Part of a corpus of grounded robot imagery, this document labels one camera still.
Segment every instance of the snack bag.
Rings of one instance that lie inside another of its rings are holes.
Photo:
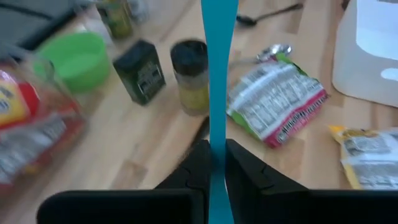
[[[33,85],[0,64],[0,192],[69,147],[84,127],[79,107],[55,85]]]
[[[341,163],[354,189],[398,189],[398,129],[384,131],[330,126],[341,144]]]
[[[258,65],[228,92],[227,114],[271,148],[283,144],[319,112],[322,84],[278,55]]]

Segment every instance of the teal strap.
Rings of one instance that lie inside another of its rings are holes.
[[[209,59],[211,182],[209,224],[233,224],[225,187],[226,82],[238,0],[201,0]]]

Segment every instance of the green bowl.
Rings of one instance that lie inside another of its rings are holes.
[[[98,34],[82,32],[56,37],[39,48],[72,93],[90,91],[103,84],[110,71],[106,46]]]

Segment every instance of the wooden countertop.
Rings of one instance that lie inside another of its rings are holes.
[[[240,0],[241,13],[258,16],[296,3],[294,0]],[[331,85],[335,30],[343,11],[339,1],[301,0],[302,11],[270,18],[253,29],[237,27],[231,59],[251,57],[274,43],[294,46],[292,59],[331,94],[322,112],[279,149],[263,143],[228,121],[227,137],[308,188],[346,189],[339,162],[339,145],[327,125],[386,128],[398,125],[396,108],[343,96]],[[14,195],[0,202],[0,223],[33,223],[40,203],[49,195],[70,189],[150,189],[167,177],[184,156],[203,117],[189,117],[180,108],[177,84],[169,57],[178,39],[205,39],[199,0],[182,9],[172,26],[145,30],[157,47],[167,86],[146,107],[133,103],[113,71],[109,82],[95,93],[90,105],[90,130],[81,143],[43,173],[21,180]],[[72,22],[71,32],[81,21]],[[125,47],[111,49],[114,58]],[[242,75],[245,68],[231,72]]]

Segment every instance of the yellow bag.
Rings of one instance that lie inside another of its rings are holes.
[[[352,188],[398,189],[398,129],[329,129],[341,145],[341,163]]]

